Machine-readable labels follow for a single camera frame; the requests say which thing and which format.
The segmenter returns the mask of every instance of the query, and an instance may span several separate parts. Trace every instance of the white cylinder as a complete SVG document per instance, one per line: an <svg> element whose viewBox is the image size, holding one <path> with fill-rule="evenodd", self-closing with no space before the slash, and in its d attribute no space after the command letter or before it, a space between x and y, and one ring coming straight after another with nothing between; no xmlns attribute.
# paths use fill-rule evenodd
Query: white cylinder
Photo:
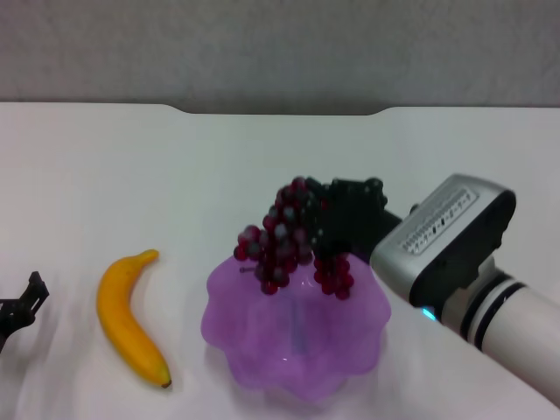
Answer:
<svg viewBox="0 0 560 420"><path fill-rule="evenodd" d="M525 287L495 313L482 352L560 408L560 307Z"/></svg>

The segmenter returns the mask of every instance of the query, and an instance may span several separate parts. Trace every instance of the yellow banana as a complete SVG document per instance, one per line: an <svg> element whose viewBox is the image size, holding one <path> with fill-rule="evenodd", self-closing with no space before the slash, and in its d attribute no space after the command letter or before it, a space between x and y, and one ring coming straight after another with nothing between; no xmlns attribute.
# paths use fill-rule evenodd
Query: yellow banana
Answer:
<svg viewBox="0 0 560 420"><path fill-rule="evenodd" d="M130 295L140 272L158 256L155 249L149 249L113 262L99 284L97 315L108 339L136 373L148 382L167 388L172 378L164 356L130 310Z"/></svg>

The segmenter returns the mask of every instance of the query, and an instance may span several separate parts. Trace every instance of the gray wall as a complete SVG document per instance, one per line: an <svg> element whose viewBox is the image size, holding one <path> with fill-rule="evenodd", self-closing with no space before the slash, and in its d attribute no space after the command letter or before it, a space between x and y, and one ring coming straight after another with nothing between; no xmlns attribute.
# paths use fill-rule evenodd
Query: gray wall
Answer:
<svg viewBox="0 0 560 420"><path fill-rule="evenodd" d="M0 100L560 105L557 0L3 0Z"/></svg>

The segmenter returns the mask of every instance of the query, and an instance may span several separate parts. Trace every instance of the bunch of grapes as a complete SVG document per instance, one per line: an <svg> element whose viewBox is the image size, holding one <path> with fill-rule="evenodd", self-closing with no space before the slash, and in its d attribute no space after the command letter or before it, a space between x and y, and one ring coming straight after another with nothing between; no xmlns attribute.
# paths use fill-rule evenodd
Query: bunch of grapes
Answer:
<svg viewBox="0 0 560 420"><path fill-rule="evenodd" d="M256 262L253 269L243 271L254 271L262 292L267 295L288 286L290 274L298 265L305 266L313 261L312 247L302 223L304 204L310 197L305 179L295 178L276 194L274 206L262 220L263 228L250 225L237 236L235 259ZM326 200L320 202L323 210L327 205ZM315 268L315 279L321 283L325 294L335 293L339 299L350 296L354 280L348 274L350 264L343 255L324 262L315 260Z"/></svg>

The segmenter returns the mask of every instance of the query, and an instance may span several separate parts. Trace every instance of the translucent purple bowl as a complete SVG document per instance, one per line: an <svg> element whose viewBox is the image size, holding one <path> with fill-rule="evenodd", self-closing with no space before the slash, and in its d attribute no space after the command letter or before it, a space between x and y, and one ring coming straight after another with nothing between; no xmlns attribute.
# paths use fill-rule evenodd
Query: translucent purple bowl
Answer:
<svg viewBox="0 0 560 420"><path fill-rule="evenodd" d="M389 302L369 266L348 261L355 283L344 301L322 293L313 264L298 267L273 296L261 292L253 272L240 272L254 262L231 257L213 271L202 336L223 350L239 384L317 401L375 367Z"/></svg>

